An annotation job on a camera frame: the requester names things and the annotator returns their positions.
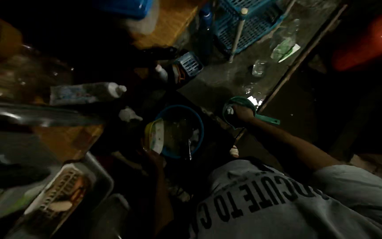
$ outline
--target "person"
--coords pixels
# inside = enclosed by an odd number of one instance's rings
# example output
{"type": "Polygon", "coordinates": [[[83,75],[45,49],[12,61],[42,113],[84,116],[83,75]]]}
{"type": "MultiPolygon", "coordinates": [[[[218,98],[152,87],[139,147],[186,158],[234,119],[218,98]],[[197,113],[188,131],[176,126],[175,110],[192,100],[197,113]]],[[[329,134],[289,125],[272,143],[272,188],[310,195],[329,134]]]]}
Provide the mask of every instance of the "person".
{"type": "Polygon", "coordinates": [[[314,186],[269,166],[230,161],[211,173],[210,194],[197,204],[183,236],[174,220],[162,160],[147,150],[156,168],[156,238],[382,238],[381,178],[256,119],[246,107],[233,108],[248,132],[283,164],[302,162],[314,186]]]}

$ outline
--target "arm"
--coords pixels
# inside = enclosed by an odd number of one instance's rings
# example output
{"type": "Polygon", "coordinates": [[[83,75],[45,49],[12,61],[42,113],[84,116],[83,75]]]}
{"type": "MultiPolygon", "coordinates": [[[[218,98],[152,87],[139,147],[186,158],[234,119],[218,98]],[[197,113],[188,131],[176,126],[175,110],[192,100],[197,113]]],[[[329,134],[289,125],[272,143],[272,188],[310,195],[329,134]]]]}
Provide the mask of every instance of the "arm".
{"type": "Polygon", "coordinates": [[[167,224],[173,220],[173,209],[168,197],[165,174],[163,171],[163,159],[153,150],[144,149],[149,158],[155,177],[155,200],[154,200],[154,233],[155,237],[167,224]]]}
{"type": "Polygon", "coordinates": [[[299,160],[311,171],[341,164],[338,160],[313,144],[256,119],[253,116],[252,110],[249,108],[234,106],[234,111],[237,117],[244,123],[247,130],[252,133],[281,164],[299,160]]]}
{"type": "Polygon", "coordinates": [[[248,108],[234,106],[234,111],[248,131],[278,160],[285,163],[292,163],[293,160],[303,162],[314,172],[312,183],[318,189],[368,217],[382,229],[381,178],[361,168],[341,165],[309,142],[254,118],[248,108]]]}

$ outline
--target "clutter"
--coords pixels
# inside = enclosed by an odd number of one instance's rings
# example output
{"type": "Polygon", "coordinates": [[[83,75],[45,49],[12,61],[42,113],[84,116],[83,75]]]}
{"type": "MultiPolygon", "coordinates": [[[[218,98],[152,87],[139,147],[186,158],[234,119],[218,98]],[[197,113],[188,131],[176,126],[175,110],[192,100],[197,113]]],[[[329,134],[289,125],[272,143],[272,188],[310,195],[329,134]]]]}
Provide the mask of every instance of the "clutter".
{"type": "Polygon", "coordinates": [[[138,120],[138,121],[142,121],[143,120],[143,118],[137,116],[135,111],[132,110],[129,106],[126,106],[126,108],[124,108],[123,110],[120,110],[119,118],[122,121],[125,121],[125,122],[128,122],[128,123],[131,122],[131,120],[133,120],[133,119],[138,120]]]}
{"type": "Polygon", "coordinates": [[[50,105],[81,105],[112,101],[119,98],[124,92],[126,92],[126,87],[114,82],[58,85],[51,87],[50,105]]]}

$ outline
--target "blue plastic basket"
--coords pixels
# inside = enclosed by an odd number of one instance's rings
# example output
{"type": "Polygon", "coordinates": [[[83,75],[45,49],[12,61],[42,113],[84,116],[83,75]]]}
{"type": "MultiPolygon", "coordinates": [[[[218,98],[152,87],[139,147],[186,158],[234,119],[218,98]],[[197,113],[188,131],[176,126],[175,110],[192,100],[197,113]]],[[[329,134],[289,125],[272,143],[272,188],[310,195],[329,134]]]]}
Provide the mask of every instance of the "blue plastic basket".
{"type": "Polygon", "coordinates": [[[241,8],[248,7],[244,28],[235,53],[241,52],[273,30],[283,19],[283,11],[273,0],[222,0],[224,15],[215,21],[215,35],[223,51],[231,54],[237,25],[242,19],[241,8]]]}

